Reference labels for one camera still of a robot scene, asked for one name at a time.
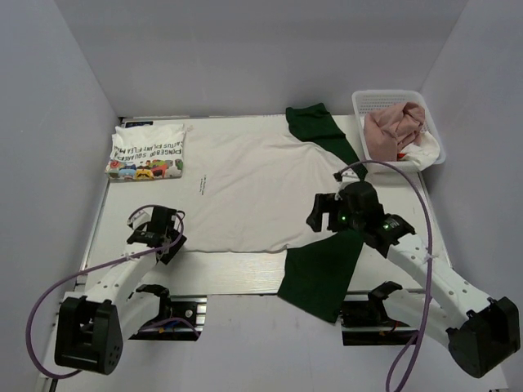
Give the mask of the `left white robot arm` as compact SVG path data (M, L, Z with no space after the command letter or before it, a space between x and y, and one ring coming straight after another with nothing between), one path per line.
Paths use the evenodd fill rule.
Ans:
M163 326L172 318L168 288L145 283L158 265L168 265L186 241L184 212L154 206L134 212L123 261L80 297L60 306L54 361L77 371L109 375L117 367L123 344L142 327Z

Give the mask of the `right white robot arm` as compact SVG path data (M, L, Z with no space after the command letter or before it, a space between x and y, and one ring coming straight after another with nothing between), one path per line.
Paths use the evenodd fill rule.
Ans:
M368 294L369 317L386 326L397 320L423 330L448 348L470 376L483 377L521 347L519 311L507 297L495 300L434 256L415 229L386 213L366 181L316 194L306 223L315 232L353 230L364 243L400 267L431 296L429 306L398 283L387 281Z

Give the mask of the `pink t-shirt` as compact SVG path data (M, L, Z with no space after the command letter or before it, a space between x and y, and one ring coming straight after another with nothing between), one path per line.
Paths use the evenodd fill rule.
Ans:
M364 139L373 160L395 162L401 150L419 141L425 109L415 102L401 102L364 116Z

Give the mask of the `white t-shirt red print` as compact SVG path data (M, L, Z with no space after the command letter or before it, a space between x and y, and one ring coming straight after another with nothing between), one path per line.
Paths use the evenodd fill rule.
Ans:
M408 163L418 171L422 171L436 162L440 156L440 145L428 131L420 133L416 141L406 145L398 154L397 161Z

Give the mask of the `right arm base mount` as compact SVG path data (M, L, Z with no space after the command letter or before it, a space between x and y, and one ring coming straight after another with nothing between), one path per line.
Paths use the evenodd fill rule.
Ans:
M402 288L391 281L382 283L371 292L349 295L339 312L344 346L404 345L417 330L390 318L384 301Z

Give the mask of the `white and green t-shirt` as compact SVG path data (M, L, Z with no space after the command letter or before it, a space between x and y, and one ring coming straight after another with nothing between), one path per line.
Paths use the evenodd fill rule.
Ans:
M317 194L358 160L323 104L287 108L282 127L187 135L181 207L190 252L285 252L278 296L335 323L363 247L348 230L307 224Z

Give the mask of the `folded white printed t-shirt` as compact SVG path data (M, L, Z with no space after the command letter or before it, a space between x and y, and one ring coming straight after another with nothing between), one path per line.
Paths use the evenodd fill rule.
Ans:
M105 174L111 180L180 178L185 138L182 124L116 127Z

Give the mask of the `white plastic basket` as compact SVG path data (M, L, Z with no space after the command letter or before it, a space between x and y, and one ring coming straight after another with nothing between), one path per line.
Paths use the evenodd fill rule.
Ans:
M446 159L446 152L427 103L420 93L408 90L365 90L357 91L352 94L353 109L357 119L359 120L359 131L364 148L364 156L371 159L364 139L364 116L374 110L384 109L388 106L408 101L415 102L425 109L426 120L424 126L422 127L422 132L430 132L438 141L441 149L439 158L431 166L442 164ZM406 172L421 172L413 167L409 167L408 163L400 163L397 160L395 162L389 163L401 168Z

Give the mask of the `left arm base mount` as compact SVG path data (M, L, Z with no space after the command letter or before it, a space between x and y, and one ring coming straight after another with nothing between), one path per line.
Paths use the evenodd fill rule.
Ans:
M123 307L125 340L197 341L203 331L208 298L174 296L158 284L142 284Z

